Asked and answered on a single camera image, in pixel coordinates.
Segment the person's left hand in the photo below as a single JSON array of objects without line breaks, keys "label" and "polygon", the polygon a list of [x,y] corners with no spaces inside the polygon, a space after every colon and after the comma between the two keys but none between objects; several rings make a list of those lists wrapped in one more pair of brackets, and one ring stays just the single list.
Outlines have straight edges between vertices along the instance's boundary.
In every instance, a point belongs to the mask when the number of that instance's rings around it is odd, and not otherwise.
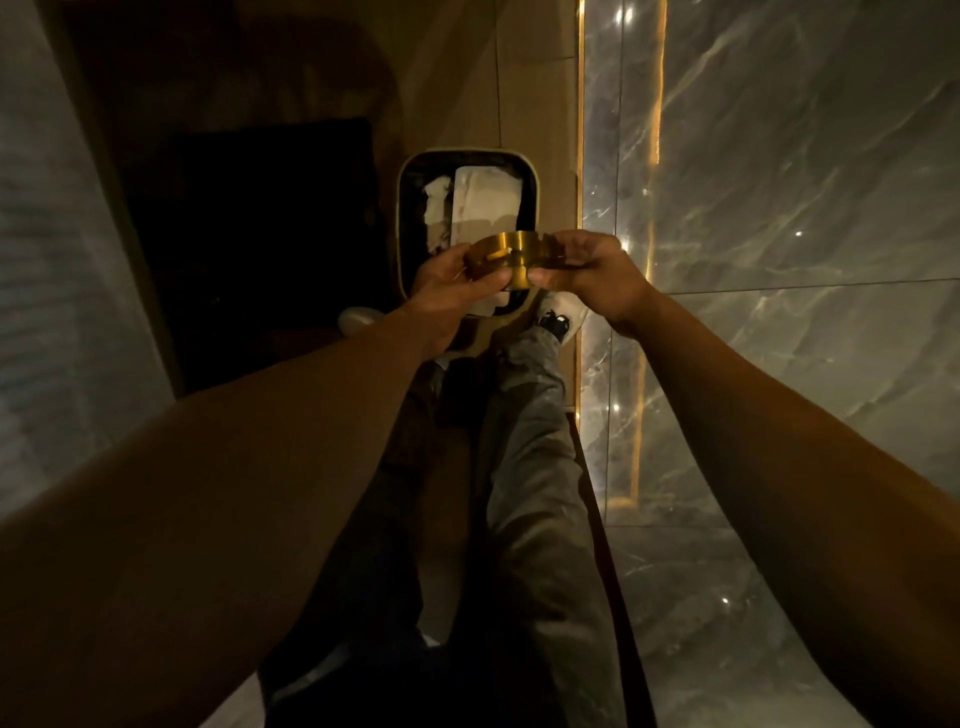
[{"label": "person's left hand", "polygon": [[400,309],[405,342],[421,362],[438,358],[450,346],[474,304],[456,304],[454,287],[471,281],[464,257],[470,244],[459,244],[420,266],[414,290]]}]

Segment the person's right hand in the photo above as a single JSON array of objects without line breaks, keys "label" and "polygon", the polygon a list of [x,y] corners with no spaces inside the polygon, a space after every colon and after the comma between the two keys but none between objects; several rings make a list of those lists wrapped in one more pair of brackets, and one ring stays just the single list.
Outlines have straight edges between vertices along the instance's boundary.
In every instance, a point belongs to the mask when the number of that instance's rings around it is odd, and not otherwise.
[{"label": "person's right hand", "polygon": [[641,343],[660,292],[648,281],[620,240],[609,234],[572,229],[554,236],[565,252],[563,267],[580,269],[576,295],[613,330]]}]

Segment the round gold metal ashtray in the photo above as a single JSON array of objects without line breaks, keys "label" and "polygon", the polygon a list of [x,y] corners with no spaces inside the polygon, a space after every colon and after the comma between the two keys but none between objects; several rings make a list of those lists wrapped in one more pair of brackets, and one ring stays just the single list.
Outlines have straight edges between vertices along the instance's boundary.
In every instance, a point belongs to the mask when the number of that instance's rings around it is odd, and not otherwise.
[{"label": "round gold metal ashtray", "polygon": [[[501,248],[510,248],[509,258],[486,261],[487,254]],[[555,235],[538,231],[511,231],[487,236],[470,245],[465,252],[464,269],[476,281],[498,269],[510,269],[511,280],[506,290],[528,289],[529,268],[560,269],[566,264],[563,245]]]}]

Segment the person's left forearm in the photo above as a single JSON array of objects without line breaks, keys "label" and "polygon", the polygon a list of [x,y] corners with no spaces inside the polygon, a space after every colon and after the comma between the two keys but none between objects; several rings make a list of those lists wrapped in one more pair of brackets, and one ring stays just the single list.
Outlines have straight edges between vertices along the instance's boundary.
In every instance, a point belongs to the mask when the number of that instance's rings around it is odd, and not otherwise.
[{"label": "person's left forearm", "polygon": [[187,397],[0,521],[0,728],[198,728],[294,625],[457,327],[407,304]]}]

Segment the person's right forearm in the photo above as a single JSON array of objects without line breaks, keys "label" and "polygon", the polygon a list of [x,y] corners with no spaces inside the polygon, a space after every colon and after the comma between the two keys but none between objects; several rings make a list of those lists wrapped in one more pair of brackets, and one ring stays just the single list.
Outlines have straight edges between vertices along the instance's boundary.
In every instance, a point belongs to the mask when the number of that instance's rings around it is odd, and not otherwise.
[{"label": "person's right forearm", "polygon": [[824,676],[874,728],[960,728],[960,504],[650,285],[616,328]]}]

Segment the white right shoe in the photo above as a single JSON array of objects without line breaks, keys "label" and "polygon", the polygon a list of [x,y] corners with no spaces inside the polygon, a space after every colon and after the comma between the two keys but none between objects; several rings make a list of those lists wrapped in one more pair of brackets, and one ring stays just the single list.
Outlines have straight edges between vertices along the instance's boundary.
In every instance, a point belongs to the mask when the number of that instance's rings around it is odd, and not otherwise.
[{"label": "white right shoe", "polygon": [[572,293],[541,291],[541,296],[537,300],[534,312],[534,325],[538,327],[536,321],[538,315],[546,310],[556,310],[567,314],[573,322],[573,331],[568,335],[567,340],[561,346],[565,346],[571,338],[575,337],[580,331],[590,310],[582,303],[582,300]]}]

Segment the white shoe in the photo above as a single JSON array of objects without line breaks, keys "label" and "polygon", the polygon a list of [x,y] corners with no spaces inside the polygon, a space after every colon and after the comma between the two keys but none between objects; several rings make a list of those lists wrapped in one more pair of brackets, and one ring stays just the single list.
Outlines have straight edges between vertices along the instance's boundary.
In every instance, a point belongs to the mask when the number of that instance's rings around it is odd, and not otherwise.
[{"label": "white shoe", "polygon": [[580,331],[590,310],[582,303],[582,300],[572,293],[541,291],[541,296],[537,300],[534,312],[534,325],[538,327],[536,321],[538,315],[546,310],[556,310],[567,314],[573,322],[573,331],[568,335],[567,340],[561,346],[565,346],[571,338],[575,337]]},{"label": "white shoe", "polygon": [[385,317],[382,311],[366,306],[348,307],[339,314],[337,327],[343,337],[354,337],[364,331],[367,326],[381,321]]}]

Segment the large white crumpled paper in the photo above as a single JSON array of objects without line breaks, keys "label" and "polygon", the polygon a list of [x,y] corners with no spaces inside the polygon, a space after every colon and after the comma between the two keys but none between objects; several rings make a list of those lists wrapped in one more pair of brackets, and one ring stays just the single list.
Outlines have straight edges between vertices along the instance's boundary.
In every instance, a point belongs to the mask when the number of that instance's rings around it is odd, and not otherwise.
[{"label": "large white crumpled paper", "polygon": [[450,244],[475,242],[518,229],[522,179],[496,166],[461,166],[453,181]]}]

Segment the small white crumpled paper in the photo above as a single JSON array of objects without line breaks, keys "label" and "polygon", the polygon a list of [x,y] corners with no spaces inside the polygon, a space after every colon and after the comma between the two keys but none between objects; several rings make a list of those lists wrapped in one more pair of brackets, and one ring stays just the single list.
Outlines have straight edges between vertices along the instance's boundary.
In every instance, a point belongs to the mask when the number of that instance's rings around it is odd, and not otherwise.
[{"label": "small white crumpled paper", "polygon": [[423,224],[426,227],[426,250],[436,257],[450,248],[452,229],[452,179],[438,176],[423,188],[425,208]]}]

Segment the black waste bin, pale rim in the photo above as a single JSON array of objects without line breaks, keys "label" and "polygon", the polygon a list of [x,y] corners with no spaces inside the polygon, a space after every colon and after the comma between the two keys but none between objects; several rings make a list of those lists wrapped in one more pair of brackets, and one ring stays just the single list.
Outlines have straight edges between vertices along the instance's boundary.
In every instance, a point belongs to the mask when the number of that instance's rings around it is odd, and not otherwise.
[{"label": "black waste bin, pale rim", "polygon": [[532,232],[539,227],[543,188],[536,167],[521,152],[453,147],[412,155],[400,167],[395,184],[394,287],[402,300],[408,298],[417,270],[428,259],[426,185],[438,177],[453,177],[461,166],[495,166],[519,179],[518,229]]}]

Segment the white left shoe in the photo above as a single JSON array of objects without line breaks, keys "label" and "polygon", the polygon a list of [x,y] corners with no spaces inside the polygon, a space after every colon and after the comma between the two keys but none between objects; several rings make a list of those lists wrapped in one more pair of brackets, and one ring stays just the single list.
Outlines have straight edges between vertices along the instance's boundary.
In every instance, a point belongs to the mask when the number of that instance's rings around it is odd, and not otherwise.
[{"label": "white left shoe", "polygon": [[382,311],[366,306],[348,307],[339,314],[337,327],[343,337],[354,337],[364,331],[367,326],[381,321],[385,317]]}]

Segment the grey trousers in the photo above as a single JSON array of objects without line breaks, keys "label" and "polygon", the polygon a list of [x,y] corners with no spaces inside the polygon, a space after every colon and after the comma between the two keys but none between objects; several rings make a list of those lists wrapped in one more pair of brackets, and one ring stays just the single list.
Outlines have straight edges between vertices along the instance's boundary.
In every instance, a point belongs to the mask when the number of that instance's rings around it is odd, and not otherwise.
[{"label": "grey trousers", "polygon": [[533,323],[496,359],[462,600],[440,646],[418,626],[414,526],[441,374],[420,368],[300,617],[258,669],[265,728],[626,728],[560,351]]}]

